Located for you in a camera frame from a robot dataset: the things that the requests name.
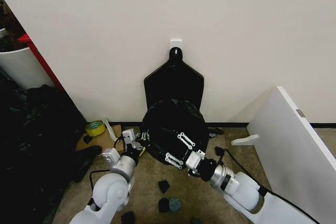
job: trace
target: white wall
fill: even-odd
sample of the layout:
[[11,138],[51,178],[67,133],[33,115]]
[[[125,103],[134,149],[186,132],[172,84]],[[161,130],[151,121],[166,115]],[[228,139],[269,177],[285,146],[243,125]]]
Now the white wall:
[[284,86],[336,122],[336,0],[5,0],[88,120],[140,121],[144,77],[182,38],[209,122],[246,122]]

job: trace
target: baseboard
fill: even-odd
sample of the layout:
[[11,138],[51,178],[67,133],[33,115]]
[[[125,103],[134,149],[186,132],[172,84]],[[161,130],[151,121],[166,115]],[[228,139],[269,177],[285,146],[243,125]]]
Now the baseboard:
[[310,123],[313,128],[336,128],[336,123]]
[[[121,126],[141,126],[141,122],[109,122],[111,125],[120,124]],[[221,123],[209,122],[208,127],[223,127],[223,128],[246,128],[248,123]],[[313,128],[336,128],[336,123],[310,123]]]
[[222,127],[222,128],[246,128],[248,123],[221,123],[221,122],[210,122],[206,123],[208,127]]

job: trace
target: tape roll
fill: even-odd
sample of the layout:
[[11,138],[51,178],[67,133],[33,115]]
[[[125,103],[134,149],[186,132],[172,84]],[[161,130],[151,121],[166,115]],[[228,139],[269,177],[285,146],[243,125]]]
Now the tape roll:
[[85,131],[89,136],[98,136],[106,130],[105,124],[102,121],[89,123],[85,127]]

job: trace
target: carpet floor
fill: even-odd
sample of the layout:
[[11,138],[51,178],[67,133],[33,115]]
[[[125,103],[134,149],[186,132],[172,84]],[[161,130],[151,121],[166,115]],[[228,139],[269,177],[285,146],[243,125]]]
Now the carpet floor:
[[[237,138],[247,137],[245,128],[222,128],[223,135],[209,140],[206,151],[207,158],[215,160],[214,148],[228,148],[234,157],[263,185],[269,184],[253,146],[231,146],[230,142]],[[336,155],[336,129],[316,129],[330,151]],[[224,157],[224,164],[234,172],[240,171],[229,156]],[[72,217],[83,210],[91,197],[89,173],[92,170],[108,169],[103,159],[98,159],[79,183],[70,183],[55,215],[54,224],[69,223]],[[94,174],[95,183],[103,174]],[[178,170],[166,166],[144,153],[135,169],[135,184],[130,193],[128,205],[117,212],[112,223],[121,223],[121,215],[128,211],[135,214],[135,223],[190,223],[195,217],[207,223],[251,223],[244,215],[231,207],[223,195],[215,191],[209,183],[200,178],[188,177],[186,170]],[[163,194],[158,182],[167,180],[170,184],[168,191]],[[161,198],[175,197],[181,200],[182,209],[177,213],[160,213],[158,202]]]

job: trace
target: black garbage bag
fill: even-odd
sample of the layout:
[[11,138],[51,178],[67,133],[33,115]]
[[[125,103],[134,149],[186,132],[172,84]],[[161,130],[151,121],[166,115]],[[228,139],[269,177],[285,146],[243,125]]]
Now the black garbage bag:
[[0,68],[4,206],[11,222],[42,223],[57,210],[74,173],[85,120],[66,92],[24,90]]
[[[177,99],[152,105],[142,120],[141,132],[149,134],[146,150],[163,164],[169,164],[165,161],[166,153],[185,163],[191,151],[205,152],[209,140],[200,111],[192,103]],[[195,143],[192,150],[177,138],[181,132]]]

